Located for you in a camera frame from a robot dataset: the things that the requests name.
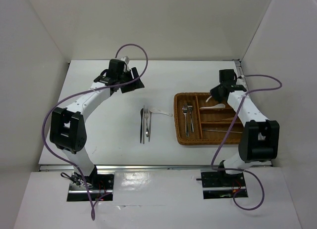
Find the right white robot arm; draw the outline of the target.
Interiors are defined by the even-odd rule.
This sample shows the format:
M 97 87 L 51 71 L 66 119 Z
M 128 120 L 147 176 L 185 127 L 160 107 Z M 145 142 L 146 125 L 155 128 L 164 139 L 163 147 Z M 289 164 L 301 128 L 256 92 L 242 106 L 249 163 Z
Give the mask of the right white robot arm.
M 252 102 L 249 94 L 254 92 L 273 91 L 282 87 L 282 82 L 275 77 L 263 74 L 251 74 L 248 77 L 265 77 L 278 83 L 274 88 L 254 89 L 247 91 L 243 85 L 237 83 L 243 76 L 237 76 L 232 69 L 219 71 L 219 85 L 211 89 L 211 96 L 218 102 L 223 100 L 235 111 L 235 116 L 218 147 L 211 164 L 225 144 L 236 120 L 240 120 L 243 131 L 238 144 L 238 152 L 223 160 L 216 174 L 220 185 L 228 185 L 237 175 L 254 164 L 270 161 L 277 157 L 280 125 L 276 120 L 269 120 Z

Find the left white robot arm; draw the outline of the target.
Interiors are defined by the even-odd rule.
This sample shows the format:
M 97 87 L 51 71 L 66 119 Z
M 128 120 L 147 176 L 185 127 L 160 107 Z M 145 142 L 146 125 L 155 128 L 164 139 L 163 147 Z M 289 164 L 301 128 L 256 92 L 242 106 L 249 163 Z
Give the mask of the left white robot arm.
M 65 108 L 56 107 L 52 112 L 50 142 L 75 164 L 75 176 L 81 178 L 80 183 L 87 189 L 97 186 L 98 172 L 85 149 L 85 122 L 101 103 L 118 90 L 126 93 L 144 87 L 141 80 L 134 80 L 139 77 L 137 68 L 129 68 L 128 64 L 127 56 L 111 59 L 108 68 L 94 79 L 89 93 Z

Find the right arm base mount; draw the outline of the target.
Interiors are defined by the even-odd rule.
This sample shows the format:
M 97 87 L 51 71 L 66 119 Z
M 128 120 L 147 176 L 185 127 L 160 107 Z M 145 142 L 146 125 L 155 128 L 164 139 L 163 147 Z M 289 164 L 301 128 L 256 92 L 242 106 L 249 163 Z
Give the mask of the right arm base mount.
M 203 188 L 204 199 L 232 198 L 237 193 L 237 198 L 248 197 L 243 173 L 226 175 L 223 172 L 201 172 L 196 179 Z

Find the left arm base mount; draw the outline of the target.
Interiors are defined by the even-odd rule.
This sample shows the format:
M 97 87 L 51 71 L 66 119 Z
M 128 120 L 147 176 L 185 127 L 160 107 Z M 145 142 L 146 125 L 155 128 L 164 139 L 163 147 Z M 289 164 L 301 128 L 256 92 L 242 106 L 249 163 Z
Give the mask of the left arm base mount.
M 68 202 L 89 201 L 84 181 L 77 174 L 68 175 L 62 172 L 60 176 L 70 181 L 67 195 Z M 92 201 L 97 199 L 100 201 L 113 200 L 114 174 L 97 175 L 97 180 L 94 183 L 87 182 L 87 184 Z

